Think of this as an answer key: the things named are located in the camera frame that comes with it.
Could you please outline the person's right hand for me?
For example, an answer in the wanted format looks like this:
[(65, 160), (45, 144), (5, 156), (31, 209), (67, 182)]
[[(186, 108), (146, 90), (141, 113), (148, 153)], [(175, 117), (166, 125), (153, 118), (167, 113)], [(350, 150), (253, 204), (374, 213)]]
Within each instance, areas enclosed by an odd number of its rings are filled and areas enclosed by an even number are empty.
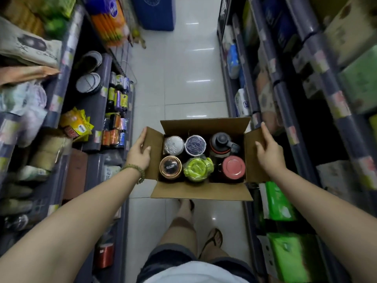
[(275, 141), (266, 124), (261, 123), (261, 130), (265, 140), (265, 157), (258, 158), (266, 173), (273, 177), (278, 172), (287, 170), (283, 148)]

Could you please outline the brown cardboard box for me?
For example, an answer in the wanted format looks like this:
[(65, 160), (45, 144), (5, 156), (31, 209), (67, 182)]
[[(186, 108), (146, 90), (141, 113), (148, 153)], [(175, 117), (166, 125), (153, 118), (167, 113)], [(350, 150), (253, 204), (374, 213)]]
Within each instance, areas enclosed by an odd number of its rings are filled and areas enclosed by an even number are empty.
[[(150, 164), (145, 172), (145, 178), (157, 181), (150, 197), (252, 201), (252, 196), (245, 183), (260, 184), (270, 181), (270, 178), (257, 158), (255, 141), (260, 142), (265, 147), (261, 128), (245, 133), (250, 121), (250, 117), (163, 120), (161, 125), (164, 134), (147, 127), (144, 144), (151, 146), (151, 152)], [(242, 182), (224, 182), (220, 178), (218, 165), (224, 158), (211, 157), (209, 143), (212, 135), (218, 132), (227, 133), (232, 142), (241, 147), (239, 154), (234, 156), (242, 158), (246, 165), (246, 173)], [(177, 180), (166, 180), (159, 171), (161, 160), (168, 156), (163, 154), (165, 138), (179, 136), (186, 142), (186, 139), (192, 135), (200, 135), (205, 139), (207, 147), (205, 153), (199, 157), (209, 157), (214, 163), (214, 172), (206, 180), (198, 183), (187, 180), (183, 170)], [(195, 158), (189, 156), (185, 150), (177, 157), (181, 160), (182, 166), (190, 158)]]

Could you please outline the red lid bottle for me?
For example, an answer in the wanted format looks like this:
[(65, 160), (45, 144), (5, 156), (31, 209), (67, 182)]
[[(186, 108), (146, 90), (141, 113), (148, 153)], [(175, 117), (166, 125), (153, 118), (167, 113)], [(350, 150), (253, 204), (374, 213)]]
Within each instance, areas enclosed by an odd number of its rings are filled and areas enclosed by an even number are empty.
[(242, 182), (246, 173), (246, 165), (242, 158), (230, 155), (218, 165), (218, 171), (224, 182)]

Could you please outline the grey shop shelf unit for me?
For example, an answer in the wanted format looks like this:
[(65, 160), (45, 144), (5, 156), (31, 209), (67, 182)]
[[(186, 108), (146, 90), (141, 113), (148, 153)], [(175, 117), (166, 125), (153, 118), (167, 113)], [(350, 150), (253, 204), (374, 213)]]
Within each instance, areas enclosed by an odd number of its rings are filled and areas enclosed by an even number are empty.
[(257, 46), (267, 58), (273, 98), (283, 128), (278, 143), (287, 148), (288, 167), (313, 184), (323, 187), (316, 166), (346, 158), (361, 184), (361, 204), (377, 216), (377, 144), (364, 116), (348, 112), (350, 108), (341, 90), (338, 69), (309, 0), (278, 0), (280, 18), (287, 16), (290, 25), (283, 32), (297, 32), (293, 52), (304, 51), (306, 66), (315, 66), (313, 74), (319, 85), (319, 98), (308, 99), (301, 76), (294, 68), (293, 53), (283, 52), (283, 33), (274, 33), (271, 14), (264, 10), (264, 0), (221, 0), (217, 35), (222, 42), (225, 27), (235, 35), (239, 64), (245, 81), (246, 100), (251, 109), (251, 126), (262, 122), (262, 102), (257, 99)]
[[(104, 116), (107, 102), (106, 90), (109, 86), (110, 72), (120, 72), (121, 68), (118, 66), (115, 60), (113, 60), (112, 53), (104, 51), (102, 44), (100, 44), (100, 39), (92, 26), (92, 21), (89, 20), (89, 15), (85, 7), (83, 7), (84, 0), (78, 0), (78, 4), (74, 8), (74, 21), (78, 25), (78, 44), (75, 47), (68, 49), (68, 54), (70, 58), (69, 66), (62, 64), (61, 74), (59, 77), (55, 77), (52, 80), (48, 80), (45, 85), (46, 94), (48, 97), (47, 105), (58, 104), (58, 108), (61, 113), (50, 111), (48, 112), (46, 119), (42, 125), (42, 128), (57, 128), (58, 120), (62, 111), (64, 109), (73, 108), (75, 106), (77, 109), (84, 109), (86, 111), (86, 116), (90, 117), (90, 123), (95, 127), (93, 129), (92, 135), (89, 136), (88, 142), (82, 144), (73, 144), (72, 149), (78, 149), (82, 152), (87, 153), (87, 172), (86, 172), (86, 183), (84, 191), (88, 191), (94, 186), (98, 185), (101, 181), (102, 168), (105, 165), (105, 154), (102, 153), (101, 147), (100, 128), (104, 124)], [(75, 77), (70, 76), (72, 73), (72, 67), (78, 62), (78, 59), (87, 53), (88, 51), (98, 51), (102, 55), (102, 64), (97, 68), (97, 72), (102, 79), (102, 88), (95, 94), (89, 94), (80, 96), (78, 92), (73, 91), (73, 87), (76, 83)], [(31, 188), (33, 190), (31, 197), (22, 198), (22, 200), (32, 201), (32, 209), (27, 214), (31, 218), (43, 220), (54, 211), (56, 211), (63, 202), (63, 194), (66, 183), (66, 177), (68, 172), (68, 165), (71, 156), (64, 155), (60, 158), (59, 162), (54, 166), (53, 171), (47, 177), (45, 181), (29, 181)], [(121, 275), (124, 274), (123, 265), (123, 252), (125, 251), (125, 223), (127, 219), (125, 215), (128, 213), (128, 200), (122, 206), (121, 217), (119, 223), (115, 223), (115, 227), (112, 231), (114, 235), (114, 264), (111, 267), (105, 268), (104, 271), (99, 271), (101, 277), (105, 283), (120, 283)], [(23, 229), (20, 231), (6, 230), (4, 225), (0, 225), (3, 229), (0, 230), (0, 257), (7, 252), (16, 242), (18, 242), (29, 229)], [(85, 262), (83, 263), (74, 283), (91, 283), (92, 282), (92, 269), (94, 263), (95, 250), (93, 249)]]

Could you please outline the dark lid silver rim jar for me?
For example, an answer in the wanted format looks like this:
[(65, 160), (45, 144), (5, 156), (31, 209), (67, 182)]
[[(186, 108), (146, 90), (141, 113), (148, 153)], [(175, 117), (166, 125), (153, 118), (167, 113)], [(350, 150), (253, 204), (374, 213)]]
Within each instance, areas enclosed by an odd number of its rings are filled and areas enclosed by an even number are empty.
[(200, 135), (192, 135), (186, 139), (185, 151), (191, 157), (199, 157), (205, 153), (207, 143)]

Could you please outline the small green tissue pack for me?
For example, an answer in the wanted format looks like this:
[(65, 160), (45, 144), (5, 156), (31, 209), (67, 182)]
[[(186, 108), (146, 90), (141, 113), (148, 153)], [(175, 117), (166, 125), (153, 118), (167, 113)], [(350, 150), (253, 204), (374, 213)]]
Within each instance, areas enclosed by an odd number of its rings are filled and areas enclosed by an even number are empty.
[(273, 181), (259, 185), (263, 218), (274, 221), (292, 222), (297, 220), (296, 210)]

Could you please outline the left flip-flop sandal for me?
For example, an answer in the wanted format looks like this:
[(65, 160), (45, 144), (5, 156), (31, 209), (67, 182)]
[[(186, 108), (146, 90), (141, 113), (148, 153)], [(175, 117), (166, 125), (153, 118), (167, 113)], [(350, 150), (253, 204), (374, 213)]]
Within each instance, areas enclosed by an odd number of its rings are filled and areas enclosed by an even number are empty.
[(178, 199), (178, 202), (179, 202), (180, 206), (182, 206), (182, 203), (184, 201), (189, 201), (190, 202), (190, 211), (191, 211), (191, 213), (193, 213), (194, 209), (195, 209), (195, 203), (193, 202), (193, 200), (191, 200), (191, 199)]

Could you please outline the white carton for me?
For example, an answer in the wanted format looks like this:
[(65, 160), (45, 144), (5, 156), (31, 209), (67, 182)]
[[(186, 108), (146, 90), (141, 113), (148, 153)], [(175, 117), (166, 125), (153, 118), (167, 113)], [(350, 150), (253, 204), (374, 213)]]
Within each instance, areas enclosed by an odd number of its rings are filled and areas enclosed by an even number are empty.
[(323, 188), (331, 194), (349, 202), (361, 196), (361, 185), (349, 160), (321, 164), (316, 169)]

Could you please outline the person's left leg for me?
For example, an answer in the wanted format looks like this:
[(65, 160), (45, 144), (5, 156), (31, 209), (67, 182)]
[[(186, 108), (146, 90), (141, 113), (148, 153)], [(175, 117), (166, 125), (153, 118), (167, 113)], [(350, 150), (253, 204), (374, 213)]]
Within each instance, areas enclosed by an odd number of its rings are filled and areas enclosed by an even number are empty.
[(195, 257), (198, 255), (198, 240), (193, 226), (193, 213), (190, 202), (184, 201), (179, 207), (172, 223), (163, 234), (158, 245), (178, 244), (187, 248)]

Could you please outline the dark denim shorts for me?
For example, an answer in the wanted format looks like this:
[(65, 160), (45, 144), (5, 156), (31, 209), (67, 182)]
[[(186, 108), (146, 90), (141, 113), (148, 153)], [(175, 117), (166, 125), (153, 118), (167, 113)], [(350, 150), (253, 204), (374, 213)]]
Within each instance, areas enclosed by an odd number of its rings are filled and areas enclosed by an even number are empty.
[[(178, 244), (163, 244), (153, 249), (146, 263), (139, 272), (136, 283), (143, 283), (151, 276), (191, 261), (199, 261), (187, 248)], [(224, 268), (233, 275), (240, 276), (249, 283), (259, 283), (251, 267), (244, 261), (233, 257), (226, 257), (209, 262)]]

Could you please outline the green carton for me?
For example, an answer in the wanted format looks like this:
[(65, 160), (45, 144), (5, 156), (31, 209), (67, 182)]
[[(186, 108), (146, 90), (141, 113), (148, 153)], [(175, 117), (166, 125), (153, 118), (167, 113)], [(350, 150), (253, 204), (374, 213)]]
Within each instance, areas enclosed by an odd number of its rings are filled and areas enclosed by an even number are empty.
[(377, 44), (343, 69), (340, 79), (357, 114), (377, 110)]

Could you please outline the dark blue packs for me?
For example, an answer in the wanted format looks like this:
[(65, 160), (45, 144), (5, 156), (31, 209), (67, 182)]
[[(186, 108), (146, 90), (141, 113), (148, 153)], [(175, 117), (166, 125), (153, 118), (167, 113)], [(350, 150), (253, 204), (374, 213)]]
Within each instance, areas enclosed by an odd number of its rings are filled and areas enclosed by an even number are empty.
[(280, 51), (294, 56), (301, 48), (301, 41), (286, 1), (262, 0), (262, 10)]

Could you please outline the white shirt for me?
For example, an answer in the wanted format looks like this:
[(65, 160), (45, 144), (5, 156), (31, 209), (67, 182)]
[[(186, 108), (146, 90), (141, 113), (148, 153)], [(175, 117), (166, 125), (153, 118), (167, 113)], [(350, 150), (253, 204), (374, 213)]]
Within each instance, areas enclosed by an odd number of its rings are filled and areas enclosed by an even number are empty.
[(143, 283), (249, 283), (222, 267), (191, 261), (166, 270), (146, 279)]

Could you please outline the orange flat packet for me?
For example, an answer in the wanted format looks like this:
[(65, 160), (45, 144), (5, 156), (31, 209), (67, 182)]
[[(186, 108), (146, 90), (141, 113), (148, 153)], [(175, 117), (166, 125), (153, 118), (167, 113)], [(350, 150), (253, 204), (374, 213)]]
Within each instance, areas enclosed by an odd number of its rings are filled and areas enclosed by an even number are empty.
[(0, 87), (59, 74), (59, 69), (48, 66), (7, 66), (0, 67)]

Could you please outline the beige printed carton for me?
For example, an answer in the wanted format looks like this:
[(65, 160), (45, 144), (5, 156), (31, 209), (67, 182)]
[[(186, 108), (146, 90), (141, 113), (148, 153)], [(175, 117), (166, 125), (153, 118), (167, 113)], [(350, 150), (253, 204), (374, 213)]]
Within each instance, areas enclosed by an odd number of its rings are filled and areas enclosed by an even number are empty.
[(377, 0), (348, 0), (324, 31), (339, 67), (377, 43)]

